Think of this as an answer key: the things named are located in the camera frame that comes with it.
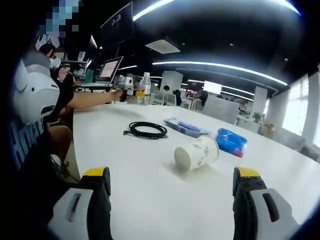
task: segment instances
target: white helmet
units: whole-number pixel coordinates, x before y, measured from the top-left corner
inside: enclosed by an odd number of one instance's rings
[[[54,110],[60,94],[50,77],[50,61],[39,51],[30,51],[15,72],[13,107],[24,124],[35,123]]]

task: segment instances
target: black ceiling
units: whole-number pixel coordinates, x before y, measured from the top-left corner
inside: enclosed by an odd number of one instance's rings
[[[133,15],[159,0],[133,0]],[[128,0],[83,0],[78,13],[66,22],[65,49],[78,56],[86,51],[93,35],[100,47],[100,26]],[[282,92],[288,89],[252,73],[217,66],[154,62],[195,61],[237,66],[272,76],[288,84],[313,71],[320,62],[320,10],[317,1],[293,0],[301,12],[274,0],[175,0],[134,22],[134,35],[119,47],[122,67],[137,65],[123,73],[161,76],[164,70],[183,73],[188,79],[207,80],[248,92],[254,82]],[[78,32],[72,31],[78,25]],[[168,38],[181,52],[160,54],[145,45]],[[116,49],[101,50],[102,61],[116,55]],[[268,88],[269,94],[276,91]]]

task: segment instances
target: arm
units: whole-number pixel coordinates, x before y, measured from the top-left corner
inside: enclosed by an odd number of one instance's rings
[[[103,93],[75,92],[67,107],[72,109],[87,109],[111,101],[118,101],[122,94],[123,91],[121,89]]]

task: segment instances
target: computer screen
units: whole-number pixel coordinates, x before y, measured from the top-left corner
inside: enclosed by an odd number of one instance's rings
[[[124,57],[116,57],[104,62],[97,80],[112,81]]]
[[[221,84],[215,83],[215,82],[211,82],[211,81],[204,81],[204,86],[203,86],[203,90],[207,91],[209,93],[213,93],[213,94],[220,94],[221,93]]]
[[[130,39],[133,35],[132,3],[112,15],[101,27],[101,47],[111,49],[121,42]]]

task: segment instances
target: air vent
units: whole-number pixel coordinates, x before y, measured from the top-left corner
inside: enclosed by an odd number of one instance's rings
[[[172,44],[170,44],[169,42],[167,42],[164,39],[154,41],[154,42],[149,43],[145,46],[152,49],[152,50],[155,50],[161,54],[172,54],[172,53],[180,53],[181,52],[178,48],[176,48],[175,46],[173,46]]]

